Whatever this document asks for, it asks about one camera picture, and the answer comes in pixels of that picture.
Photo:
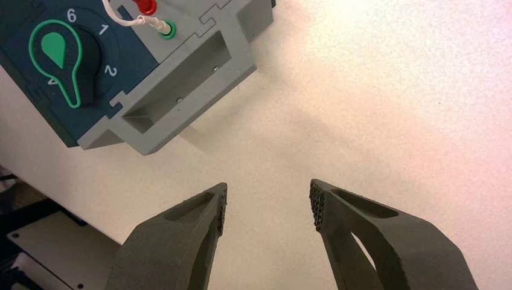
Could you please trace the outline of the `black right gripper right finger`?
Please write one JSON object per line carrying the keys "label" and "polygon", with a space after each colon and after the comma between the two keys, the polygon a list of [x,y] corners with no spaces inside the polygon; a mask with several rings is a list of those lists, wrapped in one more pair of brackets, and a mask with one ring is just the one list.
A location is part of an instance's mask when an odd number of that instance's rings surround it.
{"label": "black right gripper right finger", "polygon": [[309,198],[339,289],[476,289],[461,250],[432,223],[319,179]]}

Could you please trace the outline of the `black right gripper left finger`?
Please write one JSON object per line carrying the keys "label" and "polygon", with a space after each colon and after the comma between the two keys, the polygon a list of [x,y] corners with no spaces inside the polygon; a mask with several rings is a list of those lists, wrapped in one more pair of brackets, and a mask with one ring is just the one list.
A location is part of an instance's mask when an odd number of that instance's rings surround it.
{"label": "black right gripper left finger", "polygon": [[137,225],[106,289],[207,289],[227,205],[225,182]]}

